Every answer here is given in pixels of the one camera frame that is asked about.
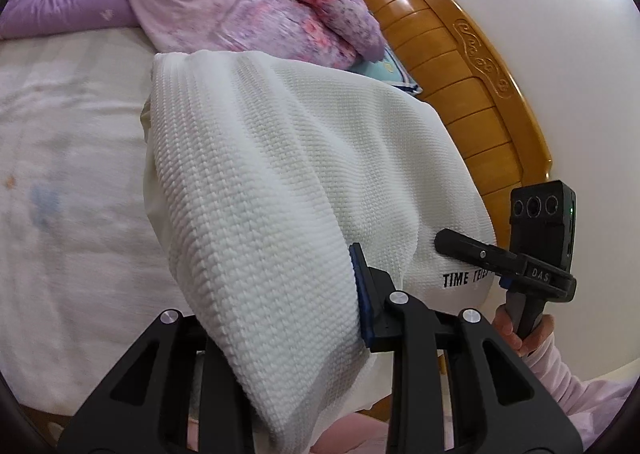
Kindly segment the person's right hand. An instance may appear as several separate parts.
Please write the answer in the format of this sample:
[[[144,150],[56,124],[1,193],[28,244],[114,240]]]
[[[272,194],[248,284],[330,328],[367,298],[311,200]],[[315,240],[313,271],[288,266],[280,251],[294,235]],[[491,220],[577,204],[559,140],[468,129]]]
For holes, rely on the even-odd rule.
[[[528,356],[553,334],[554,318],[550,314],[544,314],[537,327],[526,338],[522,339],[514,332],[512,318],[506,312],[506,306],[502,304],[496,310],[492,326],[519,356]]]

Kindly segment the pink sleeve right forearm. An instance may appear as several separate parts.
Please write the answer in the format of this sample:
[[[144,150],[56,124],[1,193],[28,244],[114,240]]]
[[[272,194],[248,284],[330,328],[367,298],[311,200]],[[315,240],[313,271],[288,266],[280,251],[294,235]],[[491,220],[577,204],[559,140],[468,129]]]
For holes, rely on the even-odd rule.
[[[529,353],[524,363],[572,422],[584,448],[589,448],[604,433],[638,382],[638,376],[624,382],[607,379],[582,382],[563,362],[553,334]]]

